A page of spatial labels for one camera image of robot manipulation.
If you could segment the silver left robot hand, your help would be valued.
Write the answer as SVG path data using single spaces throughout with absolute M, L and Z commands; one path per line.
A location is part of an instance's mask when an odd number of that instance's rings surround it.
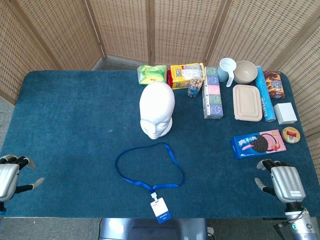
M 18 186 L 20 171 L 28 167 L 32 170 L 36 169 L 34 161 L 27 156 L 17 157 L 14 154 L 4 155 L 0 158 L 0 202 L 9 201 L 15 194 L 31 191 L 38 188 L 44 177 L 39 178 L 36 182 Z

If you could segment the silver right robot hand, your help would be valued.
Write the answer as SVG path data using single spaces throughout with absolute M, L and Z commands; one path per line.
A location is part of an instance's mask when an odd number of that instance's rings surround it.
M 256 168 L 268 170 L 273 184 L 273 187 L 267 187 L 255 177 L 254 181 L 261 191 L 276 196 L 284 204 L 302 202 L 305 199 L 306 193 L 295 167 L 278 160 L 263 159 Z

